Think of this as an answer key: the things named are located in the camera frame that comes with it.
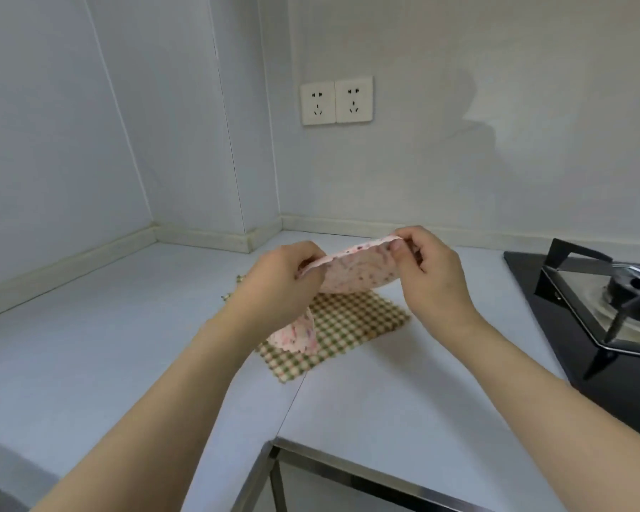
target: left hand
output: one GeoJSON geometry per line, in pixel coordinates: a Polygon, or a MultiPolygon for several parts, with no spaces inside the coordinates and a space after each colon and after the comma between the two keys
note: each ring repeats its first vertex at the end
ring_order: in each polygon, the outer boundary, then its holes
{"type": "Polygon", "coordinates": [[[297,278],[299,267],[324,257],[311,241],[264,253],[238,285],[219,314],[246,327],[260,342],[289,325],[310,305],[325,280],[325,268],[297,278]]]}

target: forearm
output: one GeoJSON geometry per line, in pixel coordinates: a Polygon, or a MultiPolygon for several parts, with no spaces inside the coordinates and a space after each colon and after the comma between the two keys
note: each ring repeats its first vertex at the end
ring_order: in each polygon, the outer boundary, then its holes
{"type": "Polygon", "coordinates": [[[34,510],[178,511],[251,334],[221,316],[207,322],[34,510]]]}
{"type": "Polygon", "coordinates": [[[640,511],[638,433],[482,320],[439,335],[570,511],[640,511]]]}

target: gas stove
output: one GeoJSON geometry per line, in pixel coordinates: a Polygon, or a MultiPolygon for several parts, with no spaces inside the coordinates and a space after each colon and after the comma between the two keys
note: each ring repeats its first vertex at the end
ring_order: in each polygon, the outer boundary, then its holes
{"type": "Polygon", "coordinates": [[[559,239],[504,257],[572,386],[640,432],[640,265],[559,239]]]}

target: burner cap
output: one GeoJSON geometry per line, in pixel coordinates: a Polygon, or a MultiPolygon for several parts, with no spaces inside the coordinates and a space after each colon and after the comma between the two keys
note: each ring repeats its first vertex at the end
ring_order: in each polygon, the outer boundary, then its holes
{"type": "MultiPolygon", "coordinates": [[[[620,310],[621,306],[640,295],[640,267],[616,264],[614,275],[607,284],[606,296],[609,304],[620,310]]],[[[640,321],[640,307],[631,312],[631,318],[640,321]]]]}

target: outlet plate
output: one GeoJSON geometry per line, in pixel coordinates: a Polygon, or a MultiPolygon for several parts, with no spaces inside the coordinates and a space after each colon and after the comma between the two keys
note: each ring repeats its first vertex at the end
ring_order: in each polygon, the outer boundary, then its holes
{"type": "Polygon", "coordinates": [[[310,82],[301,85],[301,122],[316,126],[336,122],[334,82],[310,82]]]}
{"type": "Polygon", "coordinates": [[[338,80],[336,87],[336,121],[369,122],[373,118],[374,78],[338,80]]]}

